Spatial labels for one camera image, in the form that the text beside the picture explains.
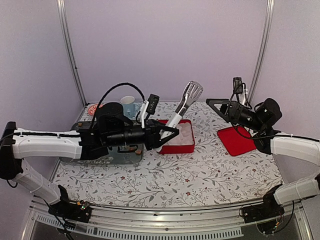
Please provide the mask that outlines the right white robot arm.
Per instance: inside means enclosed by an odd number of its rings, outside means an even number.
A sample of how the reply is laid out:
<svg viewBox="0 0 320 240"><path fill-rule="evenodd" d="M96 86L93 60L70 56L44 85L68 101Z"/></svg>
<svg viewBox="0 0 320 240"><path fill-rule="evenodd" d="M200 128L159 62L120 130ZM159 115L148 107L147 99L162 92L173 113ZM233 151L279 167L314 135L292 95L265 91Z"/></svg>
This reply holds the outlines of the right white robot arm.
<svg viewBox="0 0 320 240"><path fill-rule="evenodd" d="M282 117L278 103L267 98L250 110L237 101L208 98L209 105L221 118L234 128L246 127L255 132L250 137L256 149L267 155L287 156L300 159L316 166L320 164L320 141L318 139L296 136L273 129L273 125ZM262 218L269 218L278 210L278 206L295 200L303 200L319 195L320 175L298 179L291 183L280 184L269 190L259 206Z"/></svg>

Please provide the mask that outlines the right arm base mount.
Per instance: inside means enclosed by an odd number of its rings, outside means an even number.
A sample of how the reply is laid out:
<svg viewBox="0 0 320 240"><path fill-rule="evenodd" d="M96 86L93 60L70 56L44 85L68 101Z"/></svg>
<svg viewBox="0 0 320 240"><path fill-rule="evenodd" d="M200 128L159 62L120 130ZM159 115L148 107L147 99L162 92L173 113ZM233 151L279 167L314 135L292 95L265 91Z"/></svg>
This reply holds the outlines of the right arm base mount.
<svg viewBox="0 0 320 240"><path fill-rule="evenodd" d="M239 209L239 216L244 219L245 223L266 220L272 217L281 216L285 213L283 206L281 204L278 204L274 197L274 193L280 186L282 186L282 184L276 185L271 188L262 197L261 204L247 204Z"/></svg>

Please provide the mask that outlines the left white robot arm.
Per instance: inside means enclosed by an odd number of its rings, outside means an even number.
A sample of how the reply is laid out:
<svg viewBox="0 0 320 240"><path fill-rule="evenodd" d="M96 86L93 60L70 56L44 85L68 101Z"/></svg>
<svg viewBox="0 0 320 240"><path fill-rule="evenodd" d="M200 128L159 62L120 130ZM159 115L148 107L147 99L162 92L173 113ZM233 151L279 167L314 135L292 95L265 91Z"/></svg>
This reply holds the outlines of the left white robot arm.
<svg viewBox="0 0 320 240"><path fill-rule="evenodd" d="M145 119L153 114L155 105L144 101L140 124L124 115L123 106L109 102L98 106L90 124L67 132L30 131L17 128L14 121L6 124L0 139L0 177L21 184L44 199L63 216L74 213L67 191L36 172L25 160L28 157L61 157L95 160L106 156L118 146L143 144L147 150L159 150L179 134L176 128L182 117L174 113L168 123Z"/></svg>

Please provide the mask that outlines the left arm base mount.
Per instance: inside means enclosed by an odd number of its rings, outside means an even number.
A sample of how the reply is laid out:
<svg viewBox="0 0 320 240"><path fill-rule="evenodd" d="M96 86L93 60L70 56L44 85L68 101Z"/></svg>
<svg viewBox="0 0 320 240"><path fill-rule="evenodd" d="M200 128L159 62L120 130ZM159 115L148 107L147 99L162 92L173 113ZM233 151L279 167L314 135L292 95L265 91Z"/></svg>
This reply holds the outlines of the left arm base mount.
<svg viewBox="0 0 320 240"><path fill-rule="evenodd" d="M77 203L71 202L67 190L61 185L58 185L58 189L60 190L59 201L49 205L48 213L63 219L88 223L92 214L90 202L84 200Z"/></svg>

